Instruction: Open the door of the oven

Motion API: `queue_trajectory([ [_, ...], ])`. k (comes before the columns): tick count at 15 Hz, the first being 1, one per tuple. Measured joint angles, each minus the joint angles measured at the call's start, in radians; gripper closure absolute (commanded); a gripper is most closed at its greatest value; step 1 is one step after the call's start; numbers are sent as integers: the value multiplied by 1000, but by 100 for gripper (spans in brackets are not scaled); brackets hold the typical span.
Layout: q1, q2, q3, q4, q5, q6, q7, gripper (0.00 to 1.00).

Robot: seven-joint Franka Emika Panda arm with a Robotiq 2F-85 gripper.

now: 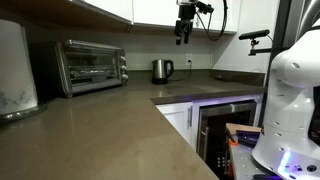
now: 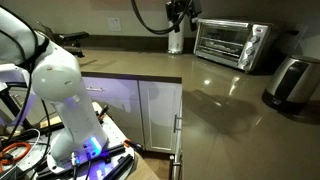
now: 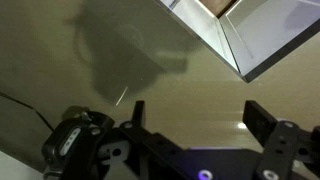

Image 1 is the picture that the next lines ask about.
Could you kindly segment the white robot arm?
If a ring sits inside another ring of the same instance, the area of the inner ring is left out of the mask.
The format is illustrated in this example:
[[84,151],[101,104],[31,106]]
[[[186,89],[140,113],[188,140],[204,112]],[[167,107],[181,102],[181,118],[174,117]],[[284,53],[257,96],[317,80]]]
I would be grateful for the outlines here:
[[320,180],[320,147],[308,131],[320,86],[320,5],[305,0],[295,43],[272,60],[253,159],[284,180]]

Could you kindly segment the metal robot base table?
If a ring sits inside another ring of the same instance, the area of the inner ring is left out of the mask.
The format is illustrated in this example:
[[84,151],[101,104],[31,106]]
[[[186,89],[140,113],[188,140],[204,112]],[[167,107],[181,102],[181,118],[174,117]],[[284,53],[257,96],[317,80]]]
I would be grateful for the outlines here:
[[252,148],[237,142],[237,131],[259,133],[260,129],[253,126],[226,124],[226,142],[230,155],[227,174],[233,176],[234,180],[282,180],[253,161]]

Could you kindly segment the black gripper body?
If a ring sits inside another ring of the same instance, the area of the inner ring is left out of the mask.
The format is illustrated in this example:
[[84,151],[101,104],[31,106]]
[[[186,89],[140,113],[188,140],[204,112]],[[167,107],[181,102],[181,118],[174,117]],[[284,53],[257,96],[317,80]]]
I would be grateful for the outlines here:
[[196,13],[196,0],[176,0],[176,4],[179,6],[179,11],[174,34],[176,36],[190,35]]

